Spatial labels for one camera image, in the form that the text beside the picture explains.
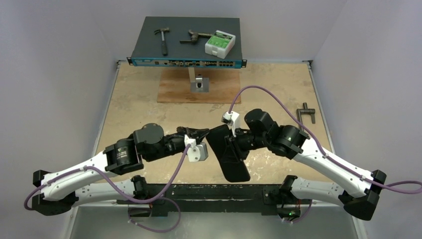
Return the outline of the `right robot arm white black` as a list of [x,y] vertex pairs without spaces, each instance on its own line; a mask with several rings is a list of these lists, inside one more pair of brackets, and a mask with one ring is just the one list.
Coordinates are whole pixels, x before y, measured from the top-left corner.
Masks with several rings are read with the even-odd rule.
[[221,121],[228,126],[228,149],[222,157],[230,165],[242,164],[249,151],[266,148],[273,154],[302,163],[331,179],[333,183],[288,176],[280,188],[287,203],[310,199],[342,206],[350,215],[372,219],[387,175],[368,171],[346,162],[319,145],[316,139],[293,125],[278,125],[267,112],[254,109],[244,118],[248,129],[240,128],[240,115],[225,112]]

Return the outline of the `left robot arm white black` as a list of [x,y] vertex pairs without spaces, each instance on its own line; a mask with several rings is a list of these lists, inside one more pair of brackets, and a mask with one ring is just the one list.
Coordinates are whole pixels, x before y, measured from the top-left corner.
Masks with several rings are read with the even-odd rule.
[[169,184],[156,195],[151,195],[146,180],[141,176],[117,183],[111,179],[143,169],[144,162],[178,153],[191,162],[203,161],[208,157],[204,138],[209,132],[208,128],[180,126],[175,133],[166,135],[160,125],[148,123],[92,158],[68,169],[58,172],[35,171],[35,190],[25,199],[24,207],[45,216],[54,216],[97,201],[129,200],[137,204],[150,204],[161,200]]

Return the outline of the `black zippered tool case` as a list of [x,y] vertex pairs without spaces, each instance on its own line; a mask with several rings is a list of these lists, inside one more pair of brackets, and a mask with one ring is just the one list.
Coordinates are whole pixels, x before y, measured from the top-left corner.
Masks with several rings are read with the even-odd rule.
[[206,136],[225,180],[231,183],[248,182],[250,174],[243,162],[244,154],[236,151],[232,139],[232,132],[225,124],[212,128]]

